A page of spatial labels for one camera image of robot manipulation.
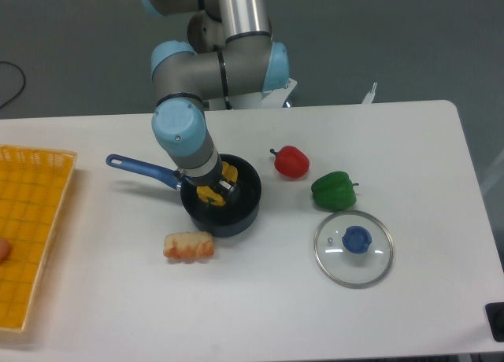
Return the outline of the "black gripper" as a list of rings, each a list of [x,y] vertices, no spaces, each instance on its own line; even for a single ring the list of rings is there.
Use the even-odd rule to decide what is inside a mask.
[[[174,170],[173,175],[180,183],[187,180],[196,187],[208,186],[221,197],[220,202],[223,205],[233,205],[237,202],[237,184],[227,181],[223,177],[222,162],[221,159],[218,159],[216,165],[209,172],[201,176],[190,175],[188,170],[183,170],[182,168]]]

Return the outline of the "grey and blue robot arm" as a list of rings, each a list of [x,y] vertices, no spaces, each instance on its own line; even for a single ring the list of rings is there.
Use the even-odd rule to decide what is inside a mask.
[[[151,121],[158,144],[180,174],[210,187],[225,201],[238,187],[222,174],[221,156],[206,125],[204,103],[285,88],[289,61],[284,44],[272,41],[265,0],[142,0],[166,17],[205,13],[222,27],[224,41],[207,52],[176,40],[157,46],[150,59],[156,109]]]

